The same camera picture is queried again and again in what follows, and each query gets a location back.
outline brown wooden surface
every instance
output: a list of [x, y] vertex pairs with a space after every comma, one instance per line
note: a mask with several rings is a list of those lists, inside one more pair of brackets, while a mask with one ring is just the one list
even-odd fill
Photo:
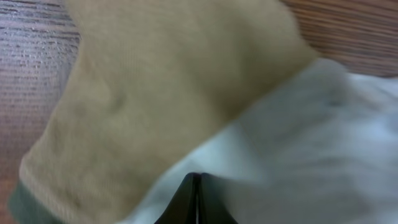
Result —
[[[285, 0], [305, 38], [353, 72], [398, 74], [398, 1]], [[23, 155], [40, 136], [77, 53], [62, 0], [0, 0], [0, 223]]]
[[0, 223], [20, 158], [43, 131], [79, 35], [59, 0], [0, 1]]

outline black object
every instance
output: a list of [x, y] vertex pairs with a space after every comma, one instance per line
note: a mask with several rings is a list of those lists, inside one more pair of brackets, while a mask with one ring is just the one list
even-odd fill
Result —
[[216, 177], [189, 173], [155, 224], [238, 224], [215, 189]]

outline fabric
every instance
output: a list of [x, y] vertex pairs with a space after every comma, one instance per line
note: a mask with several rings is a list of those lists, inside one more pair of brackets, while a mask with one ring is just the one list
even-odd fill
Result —
[[118, 224], [153, 224], [189, 172], [240, 223], [398, 223], [398, 80], [319, 59], [170, 168]]
[[21, 182], [10, 197], [8, 207], [21, 224], [64, 224], [43, 207]]
[[316, 58], [276, 0], [68, 0], [82, 43], [21, 164], [65, 223], [113, 223], [157, 178]]

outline white fabric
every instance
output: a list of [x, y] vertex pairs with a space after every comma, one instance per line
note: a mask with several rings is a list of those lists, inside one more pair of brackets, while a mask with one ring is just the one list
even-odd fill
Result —
[[168, 170], [120, 224], [153, 224], [184, 176], [224, 179], [245, 223], [398, 223], [398, 81], [318, 59]]

